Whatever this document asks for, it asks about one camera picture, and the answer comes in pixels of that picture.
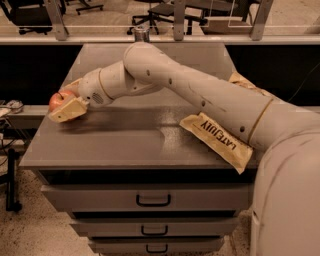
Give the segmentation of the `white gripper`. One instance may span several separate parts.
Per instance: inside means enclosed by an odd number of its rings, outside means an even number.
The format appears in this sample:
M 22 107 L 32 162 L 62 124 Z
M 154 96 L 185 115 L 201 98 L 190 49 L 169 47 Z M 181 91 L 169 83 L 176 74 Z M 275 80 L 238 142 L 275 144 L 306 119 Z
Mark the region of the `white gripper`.
M 79 78 L 62 86 L 58 93 L 63 98 L 69 97 L 54 111 L 49 111 L 49 119 L 56 123 L 73 120 L 87 112 L 88 102 L 91 107 L 95 108 L 111 104 L 113 100 L 105 93 L 100 81 L 101 71 L 101 68 L 95 69 L 87 73 L 82 79 Z

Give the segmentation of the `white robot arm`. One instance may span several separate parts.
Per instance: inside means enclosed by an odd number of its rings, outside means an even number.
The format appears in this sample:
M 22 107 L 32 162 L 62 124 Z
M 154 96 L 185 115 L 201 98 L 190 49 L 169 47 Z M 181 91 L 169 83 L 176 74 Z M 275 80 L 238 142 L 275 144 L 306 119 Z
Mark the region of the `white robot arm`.
M 222 80 L 184 66 L 146 42 L 87 73 L 49 105 L 54 122 L 167 88 L 198 108 L 196 135 L 216 148 L 231 137 L 263 156 L 254 187 L 250 256 L 320 255 L 320 115 L 285 102 L 240 75 Z

